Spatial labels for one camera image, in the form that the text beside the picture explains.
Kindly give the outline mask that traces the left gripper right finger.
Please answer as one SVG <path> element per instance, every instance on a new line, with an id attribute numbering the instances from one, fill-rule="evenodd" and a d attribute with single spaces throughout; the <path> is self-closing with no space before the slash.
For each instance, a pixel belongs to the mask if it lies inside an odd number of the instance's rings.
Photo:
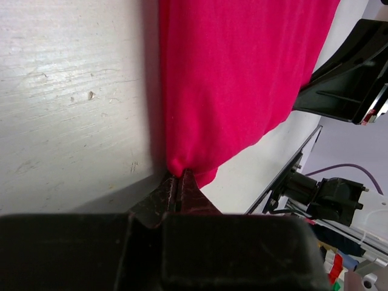
<path id="1" fill-rule="evenodd" d="M 308 223 L 294 216 L 226 215 L 185 170 L 162 222 L 164 290 L 329 290 Z"/>

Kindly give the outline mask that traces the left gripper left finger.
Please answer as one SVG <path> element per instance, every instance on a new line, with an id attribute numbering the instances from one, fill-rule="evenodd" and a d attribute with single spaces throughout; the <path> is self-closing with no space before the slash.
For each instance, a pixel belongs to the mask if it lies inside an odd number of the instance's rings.
<path id="1" fill-rule="evenodd" d="M 124 213 L 1 218 L 2 290 L 161 290 L 161 231 L 178 180 Z"/>

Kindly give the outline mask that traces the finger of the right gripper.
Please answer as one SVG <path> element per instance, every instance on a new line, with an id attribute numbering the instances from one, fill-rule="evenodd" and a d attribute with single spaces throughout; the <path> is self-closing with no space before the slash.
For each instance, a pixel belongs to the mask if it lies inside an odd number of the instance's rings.
<path id="1" fill-rule="evenodd" d="M 293 109 L 356 125 L 387 113 L 387 22 L 359 20 L 299 91 Z"/>

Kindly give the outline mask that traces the red t shirt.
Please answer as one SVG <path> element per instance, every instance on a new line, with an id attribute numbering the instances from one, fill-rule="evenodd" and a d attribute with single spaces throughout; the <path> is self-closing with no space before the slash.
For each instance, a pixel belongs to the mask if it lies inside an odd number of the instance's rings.
<path id="1" fill-rule="evenodd" d="M 289 116 L 338 1 L 160 1 L 167 168 L 199 186 Z"/>

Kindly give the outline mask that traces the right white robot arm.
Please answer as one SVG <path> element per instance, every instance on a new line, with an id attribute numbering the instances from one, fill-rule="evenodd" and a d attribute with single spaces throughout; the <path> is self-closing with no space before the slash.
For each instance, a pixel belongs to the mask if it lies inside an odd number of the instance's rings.
<path id="1" fill-rule="evenodd" d="M 387 22 L 361 19 L 299 92 L 293 108 L 355 125 L 387 112 Z M 291 172 L 281 194 L 320 224 L 359 243 L 387 264 L 387 196 L 344 178 L 315 181 Z"/>

